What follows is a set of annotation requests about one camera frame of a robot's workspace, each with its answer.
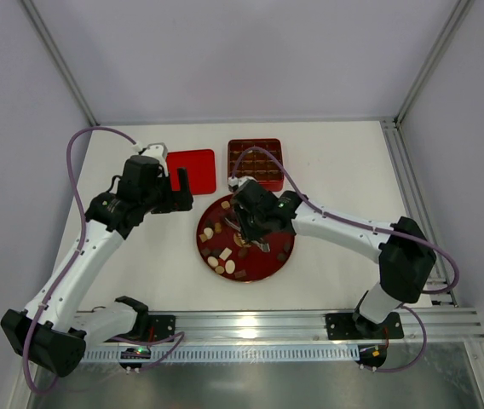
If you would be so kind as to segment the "steel tongs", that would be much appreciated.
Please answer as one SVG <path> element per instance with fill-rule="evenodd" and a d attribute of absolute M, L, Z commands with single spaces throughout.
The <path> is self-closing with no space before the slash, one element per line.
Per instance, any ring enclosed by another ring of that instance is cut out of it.
<path fill-rule="evenodd" d="M 243 245 L 253 245 L 253 246 L 255 246 L 256 248 L 258 248 L 263 253 L 269 253 L 270 252 L 270 246 L 269 246 L 269 244 L 268 244 L 268 242 L 266 240 L 264 240 L 264 239 L 257 239 L 257 240 L 247 239 L 244 236 L 243 231 L 242 231 L 241 226 L 239 225 L 239 223 L 236 222 L 232 217 L 230 217 L 230 216 L 223 216 L 222 217 L 222 221 L 227 226 L 229 226 L 230 228 L 232 228 L 238 234 L 239 240 L 240 240 L 240 242 Z"/>

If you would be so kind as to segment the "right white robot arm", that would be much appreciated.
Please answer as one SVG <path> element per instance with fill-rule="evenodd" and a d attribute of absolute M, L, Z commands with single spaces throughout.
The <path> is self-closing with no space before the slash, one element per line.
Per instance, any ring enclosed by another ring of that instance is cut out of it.
<path fill-rule="evenodd" d="M 382 335 L 389 314 L 423 294 L 436 255 L 412 219 L 401 217 L 388 224 L 341 216 L 296 191 L 277 196 L 249 176 L 229 178 L 228 187 L 244 241 L 263 248 L 273 233 L 300 235 L 339 245 L 377 264 L 378 282 L 352 314 L 361 336 Z"/>

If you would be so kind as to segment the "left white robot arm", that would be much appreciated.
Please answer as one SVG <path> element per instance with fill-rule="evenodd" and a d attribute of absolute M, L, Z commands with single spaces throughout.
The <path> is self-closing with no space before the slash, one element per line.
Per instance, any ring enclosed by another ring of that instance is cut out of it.
<path fill-rule="evenodd" d="M 88 318 L 76 312 L 107 260 L 146 214 L 192 209 L 187 170 L 178 169 L 177 178 L 179 187 L 173 189 L 166 165 L 157 158 L 133 155 L 126 160 L 117 190 L 92 199 L 72 252 L 43 289 L 21 311 L 10 309 L 2 317 L 0 326 L 15 353 L 66 377 L 96 343 L 117 336 L 148 339 L 149 308 L 131 297 L 117 297 Z"/>

